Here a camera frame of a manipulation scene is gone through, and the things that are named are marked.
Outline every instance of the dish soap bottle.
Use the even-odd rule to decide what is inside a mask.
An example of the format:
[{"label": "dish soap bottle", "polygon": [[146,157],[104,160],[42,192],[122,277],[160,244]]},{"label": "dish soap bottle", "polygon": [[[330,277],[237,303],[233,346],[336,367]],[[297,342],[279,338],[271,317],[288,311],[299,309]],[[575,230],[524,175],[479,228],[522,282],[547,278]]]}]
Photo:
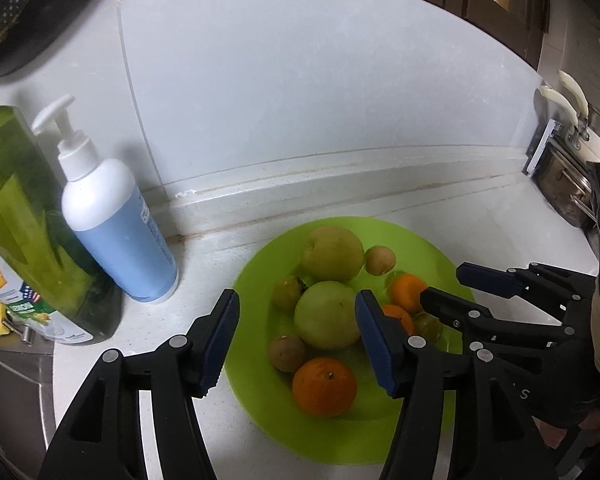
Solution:
[{"label": "dish soap bottle", "polygon": [[115,158],[102,159],[82,131],[74,131],[66,95],[40,111],[34,133],[56,122],[62,135],[58,161],[67,177],[62,214],[102,268],[131,298],[160,303],[178,285],[178,269],[149,213],[131,170]]},{"label": "dish soap bottle", "polygon": [[20,111],[0,106],[0,301],[48,339],[97,343],[122,294],[62,218],[61,191]]}]

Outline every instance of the white countertop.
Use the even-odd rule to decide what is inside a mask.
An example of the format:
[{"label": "white countertop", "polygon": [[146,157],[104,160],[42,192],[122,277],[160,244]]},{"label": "white countertop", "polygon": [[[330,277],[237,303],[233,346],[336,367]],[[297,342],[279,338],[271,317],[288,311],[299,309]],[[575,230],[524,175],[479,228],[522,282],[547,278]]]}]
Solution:
[{"label": "white countertop", "polygon": [[[108,348],[124,354],[151,351],[170,336],[184,333],[208,314],[218,295],[268,240],[303,222],[329,216],[373,216],[400,224],[425,237],[453,263],[471,261],[497,269],[526,267],[536,261],[596,274],[598,262],[582,234],[564,221],[521,173],[416,189],[402,194],[313,208],[246,222],[232,229],[184,237],[172,248],[181,283],[167,302],[145,306],[125,303],[120,327],[103,343],[86,347],[56,345],[54,403],[60,421],[96,359]],[[544,313],[524,301],[500,300],[477,293],[477,301],[504,319],[547,322]],[[149,412],[149,394],[141,396],[144,453],[150,480],[162,478]],[[378,478],[382,465],[344,467],[301,458],[257,428],[234,397],[224,372],[218,386],[194,401],[200,428],[219,480]]]}]

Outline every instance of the small round fruit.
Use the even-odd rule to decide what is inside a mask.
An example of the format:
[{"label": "small round fruit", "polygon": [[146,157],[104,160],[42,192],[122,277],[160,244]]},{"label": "small round fruit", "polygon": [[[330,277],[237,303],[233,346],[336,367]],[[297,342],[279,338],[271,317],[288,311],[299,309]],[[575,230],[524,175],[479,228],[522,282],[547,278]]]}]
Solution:
[{"label": "small round fruit", "polygon": [[306,285],[297,276],[283,276],[273,285],[271,302],[280,310],[293,312]]},{"label": "small round fruit", "polygon": [[421,312],[413,316],[413,324],[418,335],[421,335],[428,343],[435,344],[442,333],[442,323],[437,317]]},{"label": "small round fruit", "polygon": [[306,345],[296,334],[279,335],[269,345],[267,355],[272,366],[292,374],[306,361]]},{"label": "small round fruit", "polygon": [[395,267],[395,253],[384,245],[371,247],[365,254],[365,269],[372,276],[382,276]]},{"label": "small round fruit", "polygon": [[356,293],[340,282],[319,282],[302,295],[294,324],[306,343],[320,350],[342,350],[360,337]]},{"label": "small round fruit", "polygon": [[292,393],[305,413],[320,418],[346,412],[358,394],[358,382],[345,364],[330,357],[307,361],[294,375]]},{"label": "small round fruit", "polygon": [[382,306],[382,311],[385,316],[396,317],[400,320],[402,328],[409,335],[416,335],[416,328],[413,324],[411,316],[401,307],[397,305],[385,304]]},{"label": "small round fruit", "polygon": [[414,274],[400,274],[389,286],[392,303],[401,306],[409,314],[422,311],[420,293],[427,288],[427,283]]},{"label": "small round fruit", "polygon": [[319,282],[346,282],[360,272],[365,250],[359,238],[337,226],[318,227],[302,250],[301,265]]}]

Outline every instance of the green apple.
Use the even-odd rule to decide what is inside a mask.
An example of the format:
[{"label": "green apple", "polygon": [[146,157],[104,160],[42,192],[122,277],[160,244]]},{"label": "green apple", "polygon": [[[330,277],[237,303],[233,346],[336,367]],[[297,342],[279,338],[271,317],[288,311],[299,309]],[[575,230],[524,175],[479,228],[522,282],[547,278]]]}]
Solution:
[{"label": "green apple", "polygon": [[352,345],[360,337],[355,299],[355,291],[339,282],[310,286],[296,305],[296,332],[320,350],[341,350]]},{"label": "green apple", "polygon": [[318,227],[302,250],[301,265],[316,280],[346,282],[355,278],[365,262],[359,238],[337,226]]}]

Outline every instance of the person's hand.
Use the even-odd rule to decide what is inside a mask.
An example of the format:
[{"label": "person's hand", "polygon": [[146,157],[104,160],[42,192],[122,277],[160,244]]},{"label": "person's hand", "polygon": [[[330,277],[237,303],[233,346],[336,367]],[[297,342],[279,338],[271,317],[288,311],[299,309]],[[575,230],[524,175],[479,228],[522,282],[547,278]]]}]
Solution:
[{"label": "person's hand", "polygon": [[[557,449],[560,446],[560,443],[567,435],[567,430],[563,428],[556,428],[551,424],[547,424],[543,420],[538,420],[534,417],[534,422],[538,427],[538,431],[540,432],[540,436],[542,436],[542,440],[544,444],[552,449]],[[586,443],[587,447],[595,446],[600,443],[600,410],[595,410],[594,412],[589,413],[587,418],[585,418],[580,424],[579,427],[581,430],[584,430],[586,433]]]},{"label": "person's hand", "polygon": [[587,447],[600,443],[600,411],[589,413],[579,426],[587,431]]}]

